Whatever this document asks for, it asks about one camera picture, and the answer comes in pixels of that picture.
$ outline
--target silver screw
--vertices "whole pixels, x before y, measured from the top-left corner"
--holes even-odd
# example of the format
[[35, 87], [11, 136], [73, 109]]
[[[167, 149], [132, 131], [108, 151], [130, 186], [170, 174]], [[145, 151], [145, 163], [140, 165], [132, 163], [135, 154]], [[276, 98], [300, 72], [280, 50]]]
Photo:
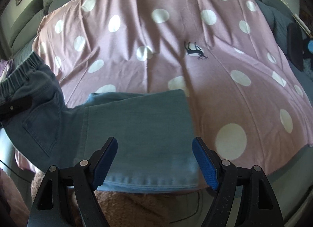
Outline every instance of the silver screw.
[[230, 165], [230, 161], [228, 161], [228, 160], [222, 160], [222, 165], [224, 165], [224, 166], [229, 166], [229, 165]]
[[56, 169], [57, 169], [57, 167], [54, 166], [54, 165], [52, 165], [52, 166], [49, 168], [49, 171], [53, 172], [53, 171], [55, 171]]
[[260, 166], [258, 166], [258, 165], [255, 165], [253, 167], [253, 169], [255, 169], [256, 171], [261, 171], [262, 170], [262, 168]]
[[82, 160], [79, 164], [80, 164], [80, 166], [86, 166], [88, 164], [88, 161]]

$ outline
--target elastic waistband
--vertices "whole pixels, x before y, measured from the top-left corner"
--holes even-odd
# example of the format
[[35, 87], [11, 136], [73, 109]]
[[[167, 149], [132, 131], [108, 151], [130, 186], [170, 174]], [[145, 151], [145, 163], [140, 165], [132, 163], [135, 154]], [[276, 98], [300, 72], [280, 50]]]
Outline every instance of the elastic waistband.
[[1, 82], [0, 104], [7, 102], [25, 84], [25, 81], [28, 80], [29, 72], [37, 70], [41, 64], [43, 64], [43, 60], [35, 52], [32, 52], [6, 80]]

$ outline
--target black animal silhouette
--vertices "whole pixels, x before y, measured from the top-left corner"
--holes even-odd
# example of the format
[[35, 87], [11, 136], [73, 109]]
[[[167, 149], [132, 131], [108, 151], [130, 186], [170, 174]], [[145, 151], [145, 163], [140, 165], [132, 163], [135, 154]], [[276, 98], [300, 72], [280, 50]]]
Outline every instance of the black animal silhouette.
[[188, 46], [186, 47], [186, 42], [184, 42], [184, 46], [185, 46], [185, 49], [187, 51], [187, 54], [198, 54], [198, 59], [208, 59], [208, 57], [206, 57], [203, 53], [203, 51], [200, 49], [199, 46], [196, 45], [195, 43], [195, 48], [196, 49], [190, 49], [190, 42], [188, 43]]

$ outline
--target blue round object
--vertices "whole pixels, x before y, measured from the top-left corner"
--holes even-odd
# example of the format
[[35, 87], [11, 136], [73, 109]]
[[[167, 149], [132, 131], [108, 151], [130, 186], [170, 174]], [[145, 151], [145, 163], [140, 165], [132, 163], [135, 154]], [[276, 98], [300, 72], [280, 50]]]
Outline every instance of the blue round object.
[[309, 41], [308, 50], [313, 54], [313, 40]]

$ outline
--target blue pants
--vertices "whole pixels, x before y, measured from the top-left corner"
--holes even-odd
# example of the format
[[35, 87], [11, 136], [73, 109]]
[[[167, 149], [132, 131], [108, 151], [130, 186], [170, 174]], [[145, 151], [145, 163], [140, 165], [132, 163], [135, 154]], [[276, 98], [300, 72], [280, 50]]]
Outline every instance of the blue pants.
[[32, 96], [32, 106], [2, 120], [13, 145], [46, 172], [88, 159], [110, 137], [118, 153], [101, 190], [165, 192], [198, 185], [194, 137], [182, 90], [156, 94], [91, 94], [85, 104], [65, 106], [50, 68], [32, 53], [0, 84], [0, 104]]

